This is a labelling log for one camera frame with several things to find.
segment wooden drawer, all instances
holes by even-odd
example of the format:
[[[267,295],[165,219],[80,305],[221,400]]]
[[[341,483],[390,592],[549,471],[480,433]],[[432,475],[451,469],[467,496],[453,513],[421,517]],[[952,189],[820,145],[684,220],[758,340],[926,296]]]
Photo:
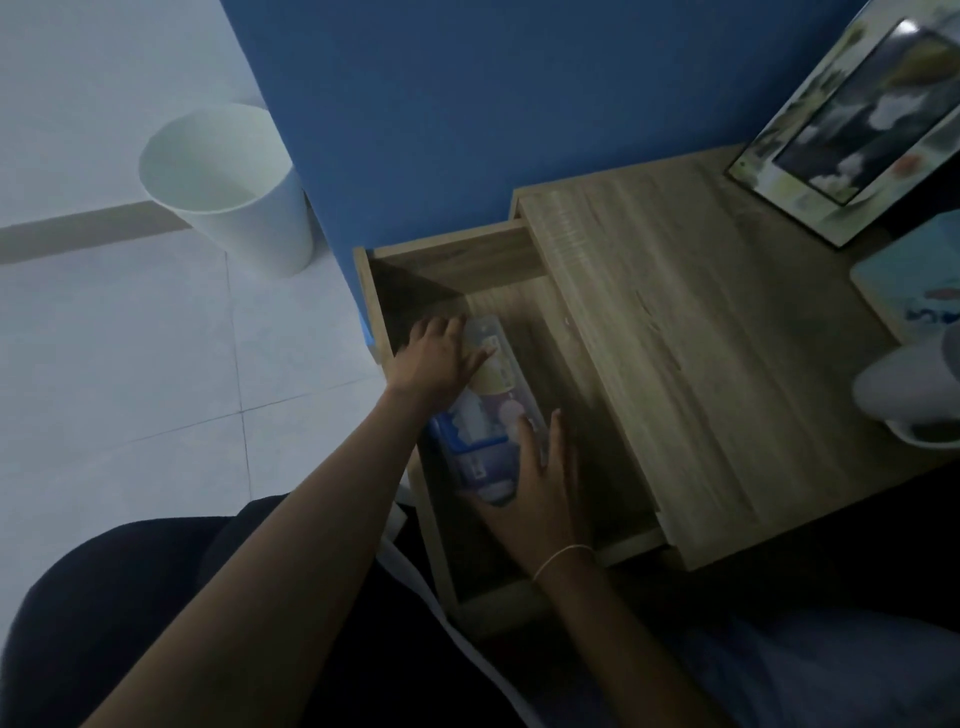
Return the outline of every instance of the wooden drawer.
[[[615,564],[665,543],[593,362],[523,220],[354,254],[382,365],[389,367],[424,315],[496,314],[540,409],[561,407],[574,428],[601,562]],[[437,593],[455,623],[480,638],[546,608],[456,497],[443,456],[426,433],[408,475]]]

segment wrist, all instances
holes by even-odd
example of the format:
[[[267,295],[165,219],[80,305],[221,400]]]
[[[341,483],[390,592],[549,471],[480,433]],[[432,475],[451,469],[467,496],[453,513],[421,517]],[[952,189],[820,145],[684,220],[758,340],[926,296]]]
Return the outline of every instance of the wrist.
[[[592,551],[572,548],[560,554],[547,565],[537,579],[537,585],[555,605],[566,595],[591,589],[597,579],[606,579],[603,568],[596,563]]]
[[[426,426],[433,414],[426,398],[411,390],[387,384],[387,388],[380,395],[378,406],[391,410],[395,417],[411,421],[417,430]]]

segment cup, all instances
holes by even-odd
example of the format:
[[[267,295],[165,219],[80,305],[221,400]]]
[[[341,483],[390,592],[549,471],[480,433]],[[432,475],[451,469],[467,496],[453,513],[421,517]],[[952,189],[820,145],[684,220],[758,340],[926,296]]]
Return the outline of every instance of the cup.
[[[960,440],[931,442],[913,427],[960,421],[960,326],[896,349],[853,381],[853,400],[918,448],[960,449]]]

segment blue wall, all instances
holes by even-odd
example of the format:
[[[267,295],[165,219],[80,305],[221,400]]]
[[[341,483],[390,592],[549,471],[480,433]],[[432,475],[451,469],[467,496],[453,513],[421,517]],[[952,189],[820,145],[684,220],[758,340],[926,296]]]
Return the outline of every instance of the blue wall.
[[[359,302],[354,246],[503,220],[523,184],[747,140],[862,0],[223,4]]]

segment plastic container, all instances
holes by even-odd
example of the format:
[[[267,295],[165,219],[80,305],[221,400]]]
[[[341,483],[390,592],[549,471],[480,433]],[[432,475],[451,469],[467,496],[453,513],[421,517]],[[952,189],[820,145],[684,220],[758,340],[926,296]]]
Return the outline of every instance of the plastic container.
[[[227,104],[175,119],[147,142],[139,172],[157,203],[261,277],[310,262],[306,201],[265,109]]]
[[[520,447],[516,420],[526,415],[542,454],[546,424],[496,316],[469,319],[464,345],[492,347],[464,393],[430,423],[459,487],[489,503],[505,502],[516,492]]]

